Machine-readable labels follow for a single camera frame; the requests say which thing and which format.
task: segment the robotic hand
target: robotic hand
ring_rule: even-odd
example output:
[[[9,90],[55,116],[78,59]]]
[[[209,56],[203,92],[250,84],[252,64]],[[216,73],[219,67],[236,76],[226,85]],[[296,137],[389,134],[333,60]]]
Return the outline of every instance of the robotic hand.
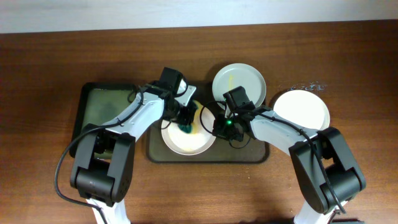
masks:
[[[140,89],[136,99],[116,118],[101,126],[86,126],[58,163],[55,173],[58,195],[93,208],[98,223],[130,223],[123,198],[132,179],[135,142],[160,118],[182,125],[192,123],[197,109],[191,101],[195,90],[180,72],[164,68],[160,80]],[[294,218],[295,224],[328,223],[335,210],[345,213],[343,205],[365,188],[364,175],[337,129],[307,129],[279,117],[270,108],[255,108],[241,86],[225,93],[224,98],[223,104],[231,112],[216,117],[212,135],[242,141],[246,133],[291,156],[306,200]],[[70,184],[88,203],[70,199],[58,189],[60,165],[76,144]],[[105,149],[113,150],[110,163],[94,158],[95,152],[101,154]],[[333,158],[334,164],[325,169],[321,158]]]

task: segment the wooden table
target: wooden table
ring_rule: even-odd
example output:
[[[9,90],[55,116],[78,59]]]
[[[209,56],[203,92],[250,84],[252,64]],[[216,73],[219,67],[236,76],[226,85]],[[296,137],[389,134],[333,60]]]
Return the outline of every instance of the wooden table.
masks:
[[[369,21],[0,35],[0,223],[95,221],[53,187],[84,83],[144,84],[164,66],[210,81],[235,62],[263,74],[268,101],[315,85],[368,183],[339,218],[398,220],[398,21]],[[260,165],[160,165],[145,157],[145,140],[125,198],[135,223],[267,221],[303,204],[290,158],[275,148]],[[72,162],[60,188],[79,198]]]

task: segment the white plate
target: white plate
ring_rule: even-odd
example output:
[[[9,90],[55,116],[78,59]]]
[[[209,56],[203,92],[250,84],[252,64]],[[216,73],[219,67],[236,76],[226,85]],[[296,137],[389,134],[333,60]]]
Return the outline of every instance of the white plate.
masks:
[[[324,130],[330,124],[328,107],[321,98],[309,91],[292,90],[284,93],[275,102],[274,111],[306,128]]]
[[[214,99],[224,101],[223,94],[238,86],[243,86],[249,100],[253,101],[256,107],[266,98],[267,87],[261,73],[250,65],[234,63],[222,68],[214,77],[212,86]]]
[[[176,123],[171,123],[167,129],[161,131],[164,142],[171,150],[184,156],[193,156],[206,151],[213,144],[216,137],[206,132],[201,126],[200,110],[201,106],[197,109],[193,120],[194,133],[187,134],[181,131]],[[213,129],[215,117],[209,109],[203,110],[202,120],[207,130]],[[166,127],[168,123],[168,121],[163,121],[162,127]]]

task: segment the background wall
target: background wall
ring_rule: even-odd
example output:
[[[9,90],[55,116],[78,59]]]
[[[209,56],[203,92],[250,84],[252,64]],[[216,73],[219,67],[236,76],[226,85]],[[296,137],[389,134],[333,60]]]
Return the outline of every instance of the background wall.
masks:
[[[396,0],[2,0],[0,32],[398,19]]]

